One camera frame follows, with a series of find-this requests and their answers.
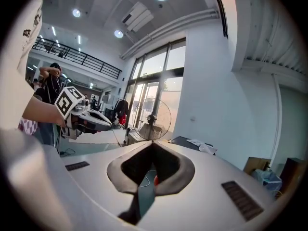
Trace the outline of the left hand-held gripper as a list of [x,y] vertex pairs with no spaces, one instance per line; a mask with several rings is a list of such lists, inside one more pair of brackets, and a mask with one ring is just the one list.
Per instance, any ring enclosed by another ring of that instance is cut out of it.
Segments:
[[90,108],[90,101],[75,87],[62,89],[55,101],[55,106],[64,119],[60,135],[68,139],[77,139],[82,133],[95,134],[109,131],[111,121],[102,113]]

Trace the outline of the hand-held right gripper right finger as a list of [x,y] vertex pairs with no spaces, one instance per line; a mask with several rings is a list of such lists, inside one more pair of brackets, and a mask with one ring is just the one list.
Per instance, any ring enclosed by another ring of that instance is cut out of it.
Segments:
[[195,167],[191,182],[178,194],[154,199],[138,227],[146,231],[229,231],[246,224],[240,210],[222,187],[235,182],[263,210],[274,199],[253,177],[215,155],[167,142],[160,145],[186,156]]

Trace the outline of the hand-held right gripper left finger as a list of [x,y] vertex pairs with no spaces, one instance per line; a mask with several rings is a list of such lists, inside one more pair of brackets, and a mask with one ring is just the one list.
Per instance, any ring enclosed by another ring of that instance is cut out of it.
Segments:
[[144,142],[139,142],[100,153],[63,157],[62,161],[65,165],[81,161],[90,164],[69,173],[91,199],[117,217],[129,210],[133,202],[133,195],[116,190],[107,176],[107,167],[115,158],[130,152],[137,145],[144,144]]

